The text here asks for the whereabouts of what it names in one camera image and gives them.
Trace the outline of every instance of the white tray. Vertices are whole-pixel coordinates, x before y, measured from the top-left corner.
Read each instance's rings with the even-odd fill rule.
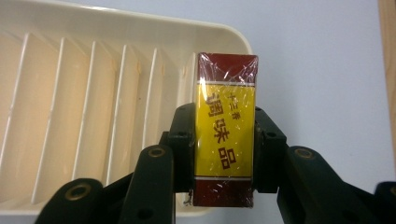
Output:
[[[224,25],[0,0],[0,215],[38,214],[75,178],[108,185],[132,172],[193,101],[200,51],[251,48]],[[177,216],[208,211],[185,197]]]

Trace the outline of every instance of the yellow label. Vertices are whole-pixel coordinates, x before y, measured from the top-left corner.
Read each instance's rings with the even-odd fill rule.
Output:
[[[255,88],[198,85],[195,175],[251,177]]]

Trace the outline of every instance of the small box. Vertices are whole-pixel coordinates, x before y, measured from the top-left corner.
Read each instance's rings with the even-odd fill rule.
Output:
[[[198,55],[193,205],[252,207],[255,55]]]

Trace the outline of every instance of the cellophane wrapper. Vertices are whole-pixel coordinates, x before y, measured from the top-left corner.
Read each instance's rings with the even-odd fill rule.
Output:
[[[253,206],[257,71],[255,55],[198,55],[194,206]]]

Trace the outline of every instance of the wooden frame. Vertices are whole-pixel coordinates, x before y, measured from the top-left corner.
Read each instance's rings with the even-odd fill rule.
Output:
[[[393,155],[396,161],[396,0],[378,0],[387,77]]]

